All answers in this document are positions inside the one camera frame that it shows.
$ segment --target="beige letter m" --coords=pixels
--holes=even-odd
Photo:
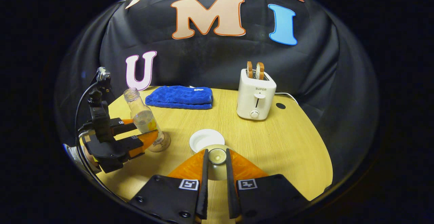
[[[218,17],[218,26],[214,33],[222,36],[243,36],[245,29],[241,26],[240,6],[244,0],[216,0],[206,9],[197,0],[178,0],[172,3],[176,8],[176,31],[174,39],[185,39],[194,35],[190,29],[190,20],[201,34],[208,34]]]

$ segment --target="tea light candle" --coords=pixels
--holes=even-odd
[[[209,160],[213,164],[223,164],[226,162],[226,152],[221,148],[214,148],[209,151]]]

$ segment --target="blue letter i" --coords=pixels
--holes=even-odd
[[[283,44],[296,45],[293,27],[293,17],[296,13],[274,4],[269,4],[268,8],[274,12],[274,32],[270,34],[270,39]]]

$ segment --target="white plate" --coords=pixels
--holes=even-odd
[[[194,153],[197,153],[202,148],[208,145],[224,145],[224,138],[216,130],[202,129],[190,137],[190,148]]]

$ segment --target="blue towel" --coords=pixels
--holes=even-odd
[[[156,107],[208,110],[213,107],[213,92],[206,87],[163,86],[148,95],[145,103]]]

